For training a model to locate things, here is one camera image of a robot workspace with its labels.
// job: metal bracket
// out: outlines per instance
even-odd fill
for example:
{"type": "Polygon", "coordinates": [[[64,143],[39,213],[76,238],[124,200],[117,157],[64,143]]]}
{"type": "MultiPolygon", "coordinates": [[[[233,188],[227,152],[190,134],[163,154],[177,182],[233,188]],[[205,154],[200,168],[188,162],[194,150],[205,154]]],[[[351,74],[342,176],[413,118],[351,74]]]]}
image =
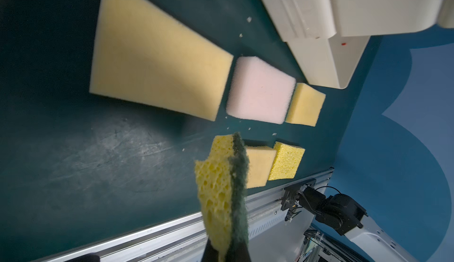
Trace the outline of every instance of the metal bracket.
{"type": "Polygon", "coordinates": [[[315,182],[316,182],[316,179],[308,179],[308,180],[304,180],[302,182],[298,182],[297,184],[284,188],[285,193],[284,193],[284,197],[282,197],[282,201],[281,201],[281,205],[282,205],[281,211],[284,211],[286,209],[289,209],[289,211],[293,211],[293,208],[296,208],[294,206],[299,197],[299,191],[301,190],[301,187],[303,185],[314,187],[315,182]]]}

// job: scrub sponge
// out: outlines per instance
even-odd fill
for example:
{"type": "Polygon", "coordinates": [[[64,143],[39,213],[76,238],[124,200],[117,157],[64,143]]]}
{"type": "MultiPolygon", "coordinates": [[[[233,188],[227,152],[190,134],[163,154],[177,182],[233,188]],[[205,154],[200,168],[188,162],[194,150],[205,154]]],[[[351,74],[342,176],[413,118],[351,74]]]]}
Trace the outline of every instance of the scrub sponge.
{"type": "Polygon", "coordinates": [[[196,161],[197,195],[214,249],[224,259],[229,248],[248,242],[246,176],[248,158],[240,134],[216,136],[205,161],[196,161]]]}
{"type": "Polygon", "coordinates": [[[313,89],[308,84],[297,83],[286,122],[315,127],[325,97],[325,94],[313,89]]]}
{"type": "Polygon", "coordinates": [[[274,149],[277,151],[277,154],[268,179],[294,178],[295,174],[297,174],[298,166],[300,165],[305,149],[281,142],[276,142],[274,144],[274,149]]]}
{"type": "Polygon", "coordinates": [[[246,147],[249,158],[247,188],[265,186],[273,166],[276,150],[267,146],[246,147]]]}
{"type": "Polygon", "coordinates": [[[227,114],[282,124],[296,80],[258,57],[236,61],[227,101],[227,114]]]}

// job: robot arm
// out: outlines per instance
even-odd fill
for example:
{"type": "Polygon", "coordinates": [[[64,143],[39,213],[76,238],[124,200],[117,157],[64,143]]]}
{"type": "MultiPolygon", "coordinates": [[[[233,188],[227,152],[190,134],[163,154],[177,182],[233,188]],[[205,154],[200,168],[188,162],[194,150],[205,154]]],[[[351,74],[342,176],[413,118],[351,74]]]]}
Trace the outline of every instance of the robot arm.
{"type": "Polygon", "coordinates": [[[376,262],[418,262],[393,241],[355,200],[345,194],[326,196],[306,183],[304,191],[290,187],[282,199],[282,208],[294,208],[298,202],[315,215],[315,220],[331,226],[339,235],[346,236],[376,262]]]}

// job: pink sponge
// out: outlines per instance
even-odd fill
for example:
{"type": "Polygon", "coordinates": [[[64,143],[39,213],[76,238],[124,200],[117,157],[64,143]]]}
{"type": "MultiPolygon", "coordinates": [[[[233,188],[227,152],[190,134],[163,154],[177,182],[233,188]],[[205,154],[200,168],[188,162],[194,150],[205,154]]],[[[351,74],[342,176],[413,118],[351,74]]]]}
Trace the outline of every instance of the pink sponge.
{"type": "Polygon", "coordinates": [[[227,101],[227,114],[282,124],[296,80],[258,57],[240,57],[227,101]]]}

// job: metal extrusion frame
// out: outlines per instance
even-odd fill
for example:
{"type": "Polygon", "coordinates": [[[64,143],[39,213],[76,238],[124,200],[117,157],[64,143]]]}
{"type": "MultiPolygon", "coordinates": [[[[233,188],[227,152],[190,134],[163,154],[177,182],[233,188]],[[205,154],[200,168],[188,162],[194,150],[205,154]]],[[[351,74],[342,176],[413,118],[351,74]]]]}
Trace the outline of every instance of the metal extrusion frame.
{"type": "MultiPolygon", "coordinates": [[[[249,238],[284,220],[287,211],[280,210],[284,188],[312,179],[316,180],[316,188],[326,186],[333,171],[334,168],[330,168],[247,196],[249,238]]],[[[197,261],[203,253],[206,237],[202,215],[198,212],[35,262],[64,262],[87,254],[98,255],[102,262],[197,261]]]]}

